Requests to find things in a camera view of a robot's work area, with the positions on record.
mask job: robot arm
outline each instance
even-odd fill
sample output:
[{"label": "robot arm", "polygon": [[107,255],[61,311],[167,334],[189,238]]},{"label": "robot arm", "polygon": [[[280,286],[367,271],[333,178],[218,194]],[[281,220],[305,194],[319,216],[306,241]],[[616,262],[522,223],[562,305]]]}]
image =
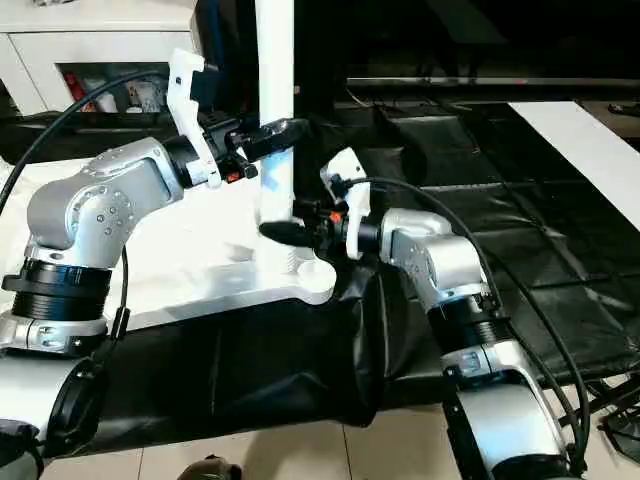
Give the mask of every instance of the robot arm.
[{"label": "robot arm", "polygon": [[[261,225],[261,232],[299,246],[341,245],[354,259],[375,254],[408,275],[441,349],[443,410],[464,479],[578,478],[569,472],[560,426],[526,354],[507,319],[497,318],[473,244],[431,212],[392,208],[380,222],[363,216],[368,198],[341,186],[355,172],[364,176],[353,152],[343,151],[321,175],[334,200],[347,203],[348,214],[298,202],[294,212],[305,227],[274,222]],[[354,201],[360,208],[352,222]]]},{"label": "robot arm", "polygon": [[[254,177],[251,162],[289,148],[306,128],[304,120],[248,129],[227,119],[205,135],[217,172],[232,183]],[[43,459],[95,433],[106,379],[90,356],[107,338],[111,269],[142,218],[209,183],[198,164],[183,136],[145,138],[33,195],[24,265],[2,284],[16,297],[0,314],[0,478],[37,478]]]}]

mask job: wire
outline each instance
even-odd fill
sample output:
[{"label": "wire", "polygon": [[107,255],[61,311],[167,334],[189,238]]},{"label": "wire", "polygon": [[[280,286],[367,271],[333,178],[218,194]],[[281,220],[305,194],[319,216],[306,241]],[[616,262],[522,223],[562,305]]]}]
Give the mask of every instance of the wire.
[{"label": "wire", "polygon": [[489,288],[491,289],[491,292],[493,294],[494,306],[496,307],[496,309],[502,308],[502,297],[500,296],[500,291],[498,290],[498,286],[496,285],[495,279],[493,278],[493,273],[489,268],[487,257],[485,256],[484,251],[478,243],[478,240],[474,233],[469,229],[469,227],[467,227],[464,221],[453,210],[447,207],[431,193],[401,180],[394,180],[392,178],[384,177],[363,177],[345,180],[343,184],[346,188],[349,188],[358,183],[370,183],[372,185],[391,185],[394,187],[404,188],[405,190],[408,190],[418,197],[426,200],[430,207],[435,210],[435,213],[442,215],[447,220],[449,220],[453,228],[459,230],[459,232],[467,237],[467,239],[474,246],[476,252],[478,252],[480,264],[482,265],[482,269],[487,278],[487,284],[489,285]]},{"label": "wire", "polygon": [[46,144],[46,142],[53,137],[65,124],[65,122],[69,119],[69,117],[75,113],[80,108],[84,107],[87,103],[95,100],[100,95],[105,93],[108,90],[111,90],[118,85],[126,83],[130,80],[135,80],[136,78],[141,77],[166,77],[162,73],[157,70],[145,70],[142,72],[130,73],[129,75],[124,75],[122,77],[111,80],[110,82],[105,83],[104,85],[92,90],[87,93],[83,98],[75,102],[69,108],[67,108],[59,117],[57,117],[45,130],[40,134],[40,136],[36,139],[35,142],[31,144],[31,146],[27,149],[27,151],[22,155],[22,158],[15,164],[13,170],[7,177],[7,181],[4,183],[2,187],[2,191],[0,192],[0,215],[2,214],[7,201],[9,200],[9,196],[11,195],[11,191],[15,187],[18,179],[20,178],[20,174],[24,170],[32,158],[38,153],[38,151]]},{"label": "wire", "polygon": [[120,291],[120,307],[127,307],[127,294],[129,292],[129,257],[127,246],[122,247],[122,289]]},{"label": "wire", "polygon": [[375,106],[374,105],[368,105],[365,102],[363,102],[362,100],[360,100],[358,97],[356,97],[356,95],[349,89],[349,87],[344,87],[344,89],[346,90],[346,92],[349,94],[349,96],[353,99],[354,102],[356,102],[358,105],[360,105],[363,108],[372,108]]},{"label": "wire", "polygon": [[494,260],[500,266],[500,268],[504,270],[504,272],[509,276],[509,278],[511,278],[511,280],[516,285],[516,287],[518,287],[518,290],[520,290],[520,292],[527,299],[527,302],[529,302],[529,305],[531,305],[531,308],[534,310],[538,318],[540,318],[540,321],[544,324],[545,328],[551,335],[553,342],[556,344],[556,347],[558,347],[558,350],[560,351],[560,355],[562,355],[562,358],[564,359],[564,361],[567,363],[567,366],[569,367],[569,371],[571,372],[571,376],[573,377],[574,383],[576,385],[576,390],[578,392],[578,401],[580,403],[580,426],[582,428],[582,438],[580,439],[580,442],[577,442],[577,445],[576,445],[576,456],[579,459],[581,459],[582,462],[584,462],[584,456],[587,450],[587,443],[589,442],[589,431],[591,428],[591,411],[589,408],[589,397],[587,395],[587,387],[584,384],[582,375],[580,375],[580,371],[578,370],[578,367],[575,361],[573,360],[573,357],[571,357],[571,354],[569,353],[569,349],[567,348],[566,344],[560,337],[560,334],[556,330],[553,323],[551,323],[551,320],[549,320],[549,317],[547,317],[547,315],[542,311],[542,308],[540,308],[540,305],[531,294],[531,291],[522,283],[522,281],[513,273],[513,271],[509,267],[507,267],[507,265],[498,256],[496,256],[494,253],[489,251],[487,251],[487,253],[489,254],[489,256],[491,256],[492,260]]}]

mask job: white cabinet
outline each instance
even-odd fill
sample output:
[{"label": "white cabinet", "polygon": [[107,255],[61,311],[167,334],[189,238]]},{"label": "white cabinet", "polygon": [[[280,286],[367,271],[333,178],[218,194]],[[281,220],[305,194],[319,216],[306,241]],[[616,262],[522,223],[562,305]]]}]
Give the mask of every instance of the white cabinet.
[{"label": "white cabinet", "polygon": [[47,110],[73,103],[63,63],[166,62],[176,47],[193,51],[189,32],[69,32],[12,34],[11,41]]},{"label": "white cabinet", "polygon": [[64,110],[63,64],[164,63],[198,51],[196,0],[0,0],[0,80],[23,115]]},{"label": "white cabinet", "polygon": [[47,109],[6,33],[0,33],[0,81],[23,115]]}]

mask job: white pole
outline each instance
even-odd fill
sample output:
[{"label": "white pole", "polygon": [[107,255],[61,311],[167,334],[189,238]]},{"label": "white pole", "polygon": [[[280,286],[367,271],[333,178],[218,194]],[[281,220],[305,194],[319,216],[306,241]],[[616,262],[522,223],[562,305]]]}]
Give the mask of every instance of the white pole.
[{"label": "white pole", "polygon": [[[256,0],[260,124],[293,117],[294,0]],[[289,220],[293,207],[293,149],[261,162],[260,222]],[[256,261],[261,270],[291,272],[295,249],[260,237]]]}]

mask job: black cloth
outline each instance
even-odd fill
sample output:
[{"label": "black cloth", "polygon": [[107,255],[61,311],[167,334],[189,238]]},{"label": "black cloth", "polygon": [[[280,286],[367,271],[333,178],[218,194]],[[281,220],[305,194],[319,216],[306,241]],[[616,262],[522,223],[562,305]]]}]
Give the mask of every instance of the black cloth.
[{"label": "black cloth", "polygon": [[[532,289],[587,378],[637,370],[640,233],[513,110],[311,120],[296,147],[299,198],[323,198],[320,167],[354,148],[367,174],[425,186],[454,209]],[[410,194],[373,192],[374,216],[391,206],[421,208]],[[407,278],[375,258],[328,260],[338,284],[325,305],[289,300],[130,332],[85,453],[326,418],[364,426],[380,409],[438,402],[439,351]],[[568,380],[531,307],[495,275],[515,325]]]}]

